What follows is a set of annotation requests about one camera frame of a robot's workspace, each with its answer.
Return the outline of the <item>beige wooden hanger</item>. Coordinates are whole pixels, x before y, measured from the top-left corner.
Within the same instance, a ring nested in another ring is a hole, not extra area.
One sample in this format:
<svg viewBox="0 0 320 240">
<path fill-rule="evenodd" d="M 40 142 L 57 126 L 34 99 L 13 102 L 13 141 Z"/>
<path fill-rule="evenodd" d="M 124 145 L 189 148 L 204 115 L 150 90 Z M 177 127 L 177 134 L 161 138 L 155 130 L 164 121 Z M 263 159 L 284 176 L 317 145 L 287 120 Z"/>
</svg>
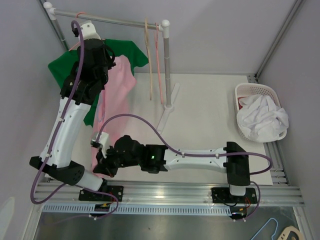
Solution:
<svg viewBox="0 0 320 240">
<path fill-rule="evenodd" d="M 146 47 L 146 53 L 148 58 L 148 69 L 149 69 L 149 100 L 153 98 L 153 73 L 152 73 L 152 58 L 150 53 L 150 41 L 149 41 L 149 30 L 148 30 L 148 18 L 144 18 L 144 43 Z"/>
</svg>

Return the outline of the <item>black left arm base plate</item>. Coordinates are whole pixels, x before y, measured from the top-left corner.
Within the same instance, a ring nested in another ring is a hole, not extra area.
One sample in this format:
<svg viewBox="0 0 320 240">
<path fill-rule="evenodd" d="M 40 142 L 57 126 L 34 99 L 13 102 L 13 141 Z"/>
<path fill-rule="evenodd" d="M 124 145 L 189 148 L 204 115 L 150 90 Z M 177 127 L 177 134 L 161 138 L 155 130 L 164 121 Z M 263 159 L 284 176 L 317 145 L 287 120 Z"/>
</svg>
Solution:
<svg viewBox="0 0 320 240">
<path fill-rule="evenodd" d="M 79 192 L 78 200 L 87 202 L 115 202 L 116 200 L 111 196 L 113 195 L 118 199 L 119 202 L 121 202 L 123 198 L 124 187 L 121 185 L 108 185 L 102 187 L 98 191 L 107 193 L 108 195 L 83 189 Z"/>
</svg>

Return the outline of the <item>white t shirt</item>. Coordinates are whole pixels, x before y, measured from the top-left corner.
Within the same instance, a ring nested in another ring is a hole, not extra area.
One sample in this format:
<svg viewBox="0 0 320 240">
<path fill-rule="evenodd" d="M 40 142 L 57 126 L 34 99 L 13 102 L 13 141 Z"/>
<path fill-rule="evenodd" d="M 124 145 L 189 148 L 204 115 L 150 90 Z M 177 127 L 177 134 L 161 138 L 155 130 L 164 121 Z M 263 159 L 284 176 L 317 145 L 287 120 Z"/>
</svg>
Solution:
<svg viewBox="0 0 320 240">
<path fill-rule="evenodd" d="M 289 128 L 289 115 L 269 95 L 255 94 L 243 99 L 245 106 L 237 112 L 237 125 L 250 141 L 273 142 Z"/>
</svg>

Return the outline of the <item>pink t shirt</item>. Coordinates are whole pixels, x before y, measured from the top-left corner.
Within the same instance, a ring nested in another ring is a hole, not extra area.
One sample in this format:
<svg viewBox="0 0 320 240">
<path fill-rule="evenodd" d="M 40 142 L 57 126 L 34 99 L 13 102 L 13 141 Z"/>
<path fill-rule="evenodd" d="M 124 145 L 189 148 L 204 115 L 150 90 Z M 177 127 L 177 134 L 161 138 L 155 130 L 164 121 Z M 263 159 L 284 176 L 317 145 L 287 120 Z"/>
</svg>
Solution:
<svg viewBox="0 0 320 240">
<path fill-rule="evenodd" d="M 116 65 L 108 71 L 108 82 L 98 97 L 98 101 L 100 97 L 104 98 L 105 117 L 102 122 L 97 122 L 96 109 L 93 122 L 93 134 L 99 132 L 103 123 L 109 118 L 130 112 L 128 94 L 136 85 L 137 80 L 132 74 L 131 64 L 126 56 L 121 55 L 115 57 L 115 63 Z M 112 146 L 123 135 L 127 122 L 128 118 L 119 117 L 110 121 L 104 127 L 103 132 L 109 134 L 109 141 Z M 98 163 L 96 159 L 97 153 L 98 149 L 92 147 L 91 171 L 94 170 Z"/>
</svg>

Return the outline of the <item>green t shirt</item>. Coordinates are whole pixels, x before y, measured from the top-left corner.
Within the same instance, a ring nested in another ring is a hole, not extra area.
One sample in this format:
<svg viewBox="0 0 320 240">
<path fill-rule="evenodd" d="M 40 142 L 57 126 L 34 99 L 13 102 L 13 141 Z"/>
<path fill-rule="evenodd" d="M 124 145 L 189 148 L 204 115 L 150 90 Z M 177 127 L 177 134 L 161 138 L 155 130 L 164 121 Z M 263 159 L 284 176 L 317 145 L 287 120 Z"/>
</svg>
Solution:
<svg viewBox="0 0 320 240">
<path fill-rule="evenodd" d="M 130 40 L 106 39 L 104 44 L 109 46 L 115 53 L 115 57 L 124 55 L 130 62 L 131 72 L 134 76 L 136 67 L 142 68 L 148 63 L 146 55 Z M 73 64 L 79 59 L 76 50 L 67 51 L 60 57 L 48 64 L 48 69 L 53 75 L 59 87 L 63 86 L 64 80 L 70 74 Z M 89 112 L 84 118 L 84 124 L 94 125 L 94 118 L 97 109 L 99 95 L 96 96 Z"/>
</svg>

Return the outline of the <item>blue plastic hanger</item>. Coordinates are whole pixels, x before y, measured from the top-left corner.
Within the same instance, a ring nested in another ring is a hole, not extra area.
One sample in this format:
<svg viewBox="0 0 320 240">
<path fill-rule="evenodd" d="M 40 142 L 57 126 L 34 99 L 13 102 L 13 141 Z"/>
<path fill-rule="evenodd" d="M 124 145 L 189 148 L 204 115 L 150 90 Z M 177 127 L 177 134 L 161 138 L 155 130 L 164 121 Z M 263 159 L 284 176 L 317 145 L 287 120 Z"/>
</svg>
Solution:
<svg viewBox="0 0 320 240">
<path fill-rule="evenodd" d="M 96 119 L 98 123 L 102 122 L 105 119 L 105 108 L 105 99 L 101 96 L 98 100 L 96 108 Z"/>
</svg>

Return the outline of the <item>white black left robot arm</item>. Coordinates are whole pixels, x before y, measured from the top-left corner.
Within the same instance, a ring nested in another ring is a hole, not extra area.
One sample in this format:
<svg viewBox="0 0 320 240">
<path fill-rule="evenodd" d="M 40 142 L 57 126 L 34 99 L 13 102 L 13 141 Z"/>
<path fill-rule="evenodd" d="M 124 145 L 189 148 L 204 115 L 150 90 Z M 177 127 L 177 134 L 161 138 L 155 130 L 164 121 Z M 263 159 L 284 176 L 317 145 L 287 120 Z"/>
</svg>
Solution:
<svg viewBox="0 0 320 240">
<path fill-rule="evenodd" d="M 49 140 L 39 156 L 29 164 L 41 173 L 70 186 L 90 189 L 97 201 L 107 197 L 103 179 L 71 160 L 83 119 L 108 82 L 108 70 L 115 66 L 114 52 L 101 39 L 86 39 L 77 49 L 79 60 L 64 80 L 59 113 Z"/>
</svg>

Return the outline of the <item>pink hanger with green shirt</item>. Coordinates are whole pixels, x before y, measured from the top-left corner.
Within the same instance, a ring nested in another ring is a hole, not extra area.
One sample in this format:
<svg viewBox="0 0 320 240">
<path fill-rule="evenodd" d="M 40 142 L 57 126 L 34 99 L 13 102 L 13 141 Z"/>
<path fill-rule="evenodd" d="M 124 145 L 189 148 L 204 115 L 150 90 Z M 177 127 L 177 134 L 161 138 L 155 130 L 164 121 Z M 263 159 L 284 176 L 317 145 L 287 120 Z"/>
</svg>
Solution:
<svg viewBox="0 0 320 240">
<path fill-rule="evenodd" d="M 84 12 L 84 11 L 78 12 L 78 13 L 75 15 L 75 19 L 77 20 L 78 17 L 79 17 L 79 15 L 83 15 L 83 14 L 86 14 L 86 12 Z M 75 37 L 78 38 L 78 42 L 68 50 L 69 52 L 70 52 L 71 50 L 73 50 L 74 48 L 76 48 L 76 47 L 80 44 L 79 31 L 78 31 L 77 27 L 74 27 L 74 30 L 75 30 L 75 32 L 73 32 L 73 33 L 75 34 Z"/>
</svg>

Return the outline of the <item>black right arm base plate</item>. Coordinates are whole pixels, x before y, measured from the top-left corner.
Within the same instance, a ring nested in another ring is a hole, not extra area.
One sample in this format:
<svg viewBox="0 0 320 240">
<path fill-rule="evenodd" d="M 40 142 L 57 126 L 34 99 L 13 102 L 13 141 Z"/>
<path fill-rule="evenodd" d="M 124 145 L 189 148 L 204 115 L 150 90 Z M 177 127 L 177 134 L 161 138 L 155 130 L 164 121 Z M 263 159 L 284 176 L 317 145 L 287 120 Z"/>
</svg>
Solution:
<svg viewBox="0 0 320 240">
<path fill-rule="evenodd" d="M 244 196 L 231 195 L 228 187 L 213 187 L 211 188 L 212 202 L 215 204 L 245 204 L 245 199 L 248 199 L 251 204 L 258 203 L 258 195 L 253 187 L 246 187 Z"/>
</svg>

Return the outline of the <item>coral red t shirt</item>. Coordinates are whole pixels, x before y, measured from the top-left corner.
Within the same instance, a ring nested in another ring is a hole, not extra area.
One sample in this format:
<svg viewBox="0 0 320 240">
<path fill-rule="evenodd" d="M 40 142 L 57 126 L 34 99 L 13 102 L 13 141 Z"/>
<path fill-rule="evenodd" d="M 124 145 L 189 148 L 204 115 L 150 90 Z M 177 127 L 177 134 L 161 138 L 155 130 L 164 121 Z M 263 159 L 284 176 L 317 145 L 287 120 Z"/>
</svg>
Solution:
<svg viewBox="0 0 320 240">
<path fill-rule="evenodd" d="M 246 99 L 247 96 L 240 96 L 237 98 L 237 106 L 238 106 L 238 109 L 241 110 L 245 105 L 246 103 L 244 102 L 243 99 Z"/>
</svg>

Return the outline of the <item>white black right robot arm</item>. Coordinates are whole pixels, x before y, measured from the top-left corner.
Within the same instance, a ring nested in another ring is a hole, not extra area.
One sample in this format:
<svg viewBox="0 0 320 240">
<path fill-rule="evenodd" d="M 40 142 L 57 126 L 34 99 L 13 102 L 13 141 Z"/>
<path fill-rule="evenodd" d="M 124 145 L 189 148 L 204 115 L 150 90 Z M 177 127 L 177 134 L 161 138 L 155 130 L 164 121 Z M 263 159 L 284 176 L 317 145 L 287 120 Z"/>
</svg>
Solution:
<svg viewBox="0 0 320 240">
<path fill-rule="evenodd" d="M 232 202 L 240 202 L 246 196 L 250 184 L 249 157 L 236 142 L 228 141 L 225 147 L 195 150 L 185 153 L 171 150 L 166 145 L 143 145 L 130 136 L 119 138 L 114 146 L 99 150 L 93 172 L 114 177 L 119 168 L 139 166 L 149 174 L 180 169 L 211 170 L 226 174 L 229 189 L 227 196 Z"/>
</svg>

